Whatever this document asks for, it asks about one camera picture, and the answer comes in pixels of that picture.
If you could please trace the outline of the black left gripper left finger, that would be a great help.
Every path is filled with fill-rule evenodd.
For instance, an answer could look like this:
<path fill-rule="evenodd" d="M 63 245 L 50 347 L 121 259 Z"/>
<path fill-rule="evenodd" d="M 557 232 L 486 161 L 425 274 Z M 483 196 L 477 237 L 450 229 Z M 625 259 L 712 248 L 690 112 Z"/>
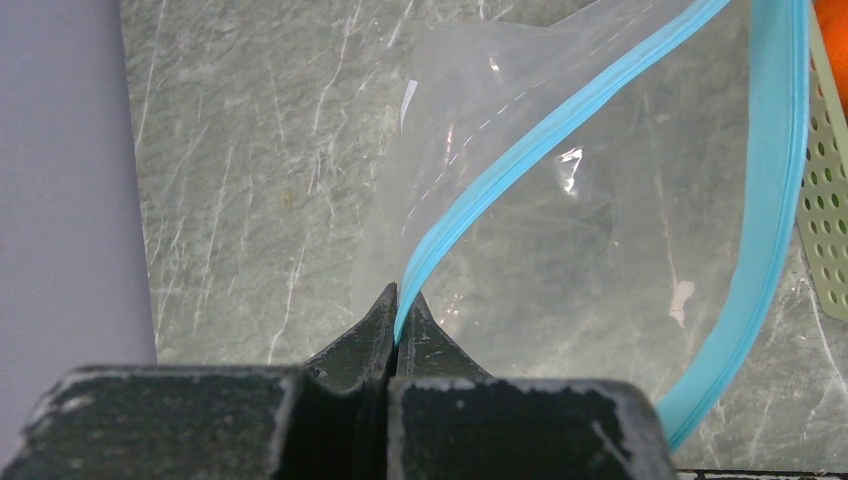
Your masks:
<path fill-rule="evenodd" d="M 397 287 L 309 360 L 89 366 L 36 403 L 5 479 L 382 479 Z"/>

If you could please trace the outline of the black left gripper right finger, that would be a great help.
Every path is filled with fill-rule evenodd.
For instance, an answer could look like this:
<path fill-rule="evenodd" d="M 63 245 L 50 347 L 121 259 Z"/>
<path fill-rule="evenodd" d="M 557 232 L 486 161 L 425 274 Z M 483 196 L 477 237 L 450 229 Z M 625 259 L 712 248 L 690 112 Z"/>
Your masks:
<path fill-rule="evenodd" d="M 391 479 L 673 479 L 659 418 L 634 385 L 497 378 L 434 321 L 407 315 L 388 386 Z"/>

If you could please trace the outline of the clear zip top bag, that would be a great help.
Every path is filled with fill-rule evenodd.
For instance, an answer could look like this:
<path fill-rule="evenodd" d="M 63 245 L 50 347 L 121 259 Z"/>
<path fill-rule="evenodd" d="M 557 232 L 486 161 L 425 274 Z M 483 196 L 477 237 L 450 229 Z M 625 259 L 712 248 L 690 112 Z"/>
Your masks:
<path fill-rule="evenodd" d="M 498 376 L 637 385 L 673 448 L 744 364 L 791 242 L 807 1 L 595 1 L 430 24 L 352 275 Z"/>

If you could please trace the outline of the pale green perforated basket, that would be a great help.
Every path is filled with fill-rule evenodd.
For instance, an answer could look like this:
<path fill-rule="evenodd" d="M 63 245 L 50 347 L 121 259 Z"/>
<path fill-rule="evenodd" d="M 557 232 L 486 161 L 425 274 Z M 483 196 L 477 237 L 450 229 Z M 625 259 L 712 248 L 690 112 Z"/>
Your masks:
<path fill-rule="evenodd" d="M 840 88 L 819 15 L 810 26 L 810 118 L 797 223 L 823 311 L 847 320 L 847 90 Z"/>

